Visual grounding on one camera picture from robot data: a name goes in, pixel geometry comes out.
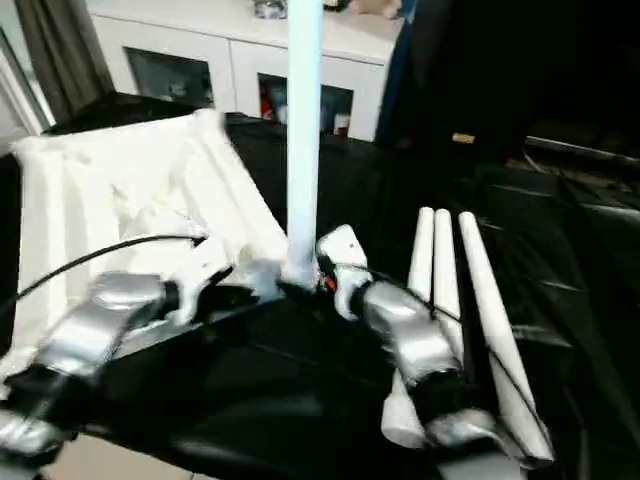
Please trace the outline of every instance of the black surface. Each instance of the black surface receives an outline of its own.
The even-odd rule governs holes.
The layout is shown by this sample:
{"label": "black surface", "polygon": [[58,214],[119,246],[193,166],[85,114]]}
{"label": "black surface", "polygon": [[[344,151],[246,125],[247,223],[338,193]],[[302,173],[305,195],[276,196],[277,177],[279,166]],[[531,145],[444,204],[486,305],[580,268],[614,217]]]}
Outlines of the black surface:
{"label": "black surface", "polygon": [[[131,97],[98,112],[57,132],[184,113]],[[284,225],[282,127],[234,117],[228,132]],[[453,178],[369,144],[323,138],[320,234],[351,223],[371,266],[404,280],[423,205],[478,215],[510,320],[531,327],[519,345],[557,461],[529,477],[638,478],[640,201],[496,166]],[[473,375],[490,386],[464,262],[459,269]],[[223,479],[437,478],[430,452],[380,435],[392,366],[362,325],[331,305],[294,300],[215,334],[114,364],[88,430]]]}

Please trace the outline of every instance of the white cabinet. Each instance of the white cabinet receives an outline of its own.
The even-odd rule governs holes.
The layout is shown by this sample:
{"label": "white cabinet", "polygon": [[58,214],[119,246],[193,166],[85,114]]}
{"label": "white cabinet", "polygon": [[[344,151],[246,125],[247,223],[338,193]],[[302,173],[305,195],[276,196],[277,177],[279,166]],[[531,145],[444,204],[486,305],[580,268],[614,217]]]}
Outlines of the white cabinet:
{"label": "white cabinet", "polygon": [[[231,59],[238,110],[259,117],[261,90],[269,88],[269,83],[278,78],[283,79],[284,85],[289,68],[288,52],[284,48],[232,41]],[[334,130],[336,115],[347,114],[349,136],[373,140],[386,76],[386,68],[381,65],[323,56],[321,123],[328,126],[327,130]]]}
{"label": "white cabinet", "polygon": [[[261,116],[286,105],[286,20],[262,20],[252,0],[86,0],[120,92]],[[402,21],[325,13],[324,130],[373,140]],[[279,102],[267,96],[277,97]]]}
{"label": "white cabinet", "polygon": [[117,91],[236,111],[226,39],[92,18]]}

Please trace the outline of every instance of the floor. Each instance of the floor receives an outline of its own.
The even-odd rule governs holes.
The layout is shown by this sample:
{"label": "floor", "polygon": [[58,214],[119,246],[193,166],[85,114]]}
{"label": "floor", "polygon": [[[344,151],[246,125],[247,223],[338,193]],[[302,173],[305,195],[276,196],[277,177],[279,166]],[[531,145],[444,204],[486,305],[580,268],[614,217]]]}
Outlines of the floor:
{"label": "floor", "polygon": [[68,444],[46,474],[50,480],[211,480],[90,437]]}

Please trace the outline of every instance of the white tube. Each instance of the white tube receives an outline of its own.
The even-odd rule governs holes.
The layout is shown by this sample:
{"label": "white tube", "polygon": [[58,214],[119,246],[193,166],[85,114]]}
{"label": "white tube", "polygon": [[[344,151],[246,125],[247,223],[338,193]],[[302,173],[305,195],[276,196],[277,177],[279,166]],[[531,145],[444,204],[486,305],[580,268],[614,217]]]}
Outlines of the white tube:
{"label": "white tube", "polygon": [[[424,207],[418,213],[408,286],[426,302],[431,299],[432,260],[433,210]],[[425,442],[416,408],[397,370],[391,393],[384,402],[380,429],[385,438],[401,447],[421,448]]]}
{"label": "white tube", "polygon": [[545,432],[527,407],[528,403],[535,408],[533,394],[473,214],[465,212],[460,215],[460,228],[487,345],[501,359],[501,363],[517,383],[516,387],[500,363],[491,355],[490,365],[501,416],[507,427],[526,448],[528,455],[543,461],[553,460]]}
{"label": "white tube", "polygon": [[423,207],[418,212],[418,226],[413,242],[409,288],[425,302],[431,300],[431,268],[433,262],[433,210]]}
{"label": "white tube", "polygon": [[316,283],[314,245],[318,197],[322,59],[320,1],[289,0],[287,81],[287,235],[285,280],[302,287]]}
{"label": "white tube", "polygon": [[458,277],[456,257],[453,247],[451,214],[448,210],[438,210],[435,220],[435,260],[433,269],[433,303],[444,312],[436,312],[444,335],[451,343],[453,353],[463,363],[464,344],[460,324],[460,298],[458,297]]}

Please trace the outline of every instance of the shelf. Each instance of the shelf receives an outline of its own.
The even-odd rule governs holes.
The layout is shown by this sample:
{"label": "shelf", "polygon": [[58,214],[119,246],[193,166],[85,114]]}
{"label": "shelf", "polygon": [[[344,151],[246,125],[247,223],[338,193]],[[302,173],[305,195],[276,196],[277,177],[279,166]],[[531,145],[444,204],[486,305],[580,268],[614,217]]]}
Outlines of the shelf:
{"label": "shelf", "polygon": [[[232,40],[287,47],[286,20],[263,20],[253,14],[252,0],[86,0],[89,13],[214,35]],[[402,20],[325,12],[323,55],[387,65]]]}

